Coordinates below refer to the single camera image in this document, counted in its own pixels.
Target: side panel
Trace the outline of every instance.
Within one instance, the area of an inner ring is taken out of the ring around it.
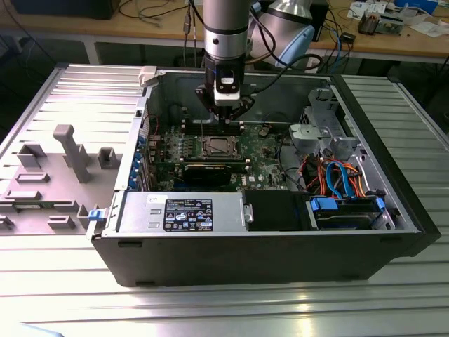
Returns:
[[[404,251],[402,255],[415,256],[428,247],[432,242],[435,242],[441,234],[411,188],[406,177],[401,172],[397,163],[394,161],[389,150],[382,142],[382,139],[377,134],[366,113],[352,94],[351,90],[355,90],[354,87],[348,87],[346,81],[340,75],[334,76],[333,82],[338,93],[341,95],[346,108],[350,111],[352,122],[355,123],[354,126],[363,135],[364,140],[369,146],[369,150],[372,152],[377,164],[393,187],[399,201],[406,209],[408,216],[413,224],[425,233],[413,247]]]
[[[421,234],[96,238],[122,286],[368,279]]]

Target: slotted aluminum surface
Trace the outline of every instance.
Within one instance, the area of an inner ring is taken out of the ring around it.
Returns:
[[[113,147],[122,154],[138,98],[142,96],[140,67],[70,65],[55,69],[13,129],[11,143],[2,148],[0,194],[20,165],[16,154],[25,142],[36,142],[45,153],[64,153],[53,137],[58,124],[74,127],[75,142],[88,154]]]
[[[2,318],[73,337],[447,336],[449,220],[440,214],[440,240],[365,282],[127,289],[84,236],[0,237]]]

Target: blue tab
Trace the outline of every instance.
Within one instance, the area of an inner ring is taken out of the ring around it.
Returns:
[[[142,136],[138,136],[138,145],[145,143],[146,139]]]
[[[381,211],[385,210],[385,203],[381,198],[377,198],[376,203],[379,206]]]
[[[318,203],[320,204],[320,209],[338,209],[337,202],[332,198],[318,198]]]
[[[106,209],[93,209],[89,211],[89,221],[104,221],[106,220]]]
[[[338,209],[337,201],[333,198],[314,198],[311,201],[312,211],[323,209],[324,211]]]
[[[318,202],[316,202],[316,199],[313,199],[310,204],[312,211],[318,211],[320,209],[320,206],[318,205]]]
[[[131,188],[136,188],[138,185],[137,185],[137,183],[135,182],[135,180],[130,179],[130,180],[128,181],[128,186],[131,187]]]

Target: computer tower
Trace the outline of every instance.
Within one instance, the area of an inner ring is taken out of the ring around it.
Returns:
[[[109,20],[120,0],[11,0],[19,14],[79,16]]]

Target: sticker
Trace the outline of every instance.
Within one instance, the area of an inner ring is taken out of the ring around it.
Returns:
[[[148,194],[147,204],[163,204],[167,198],[166,194]]]
[[[167,199],[163,217],[163,229],[166,232],[213,231],[212,200]]]

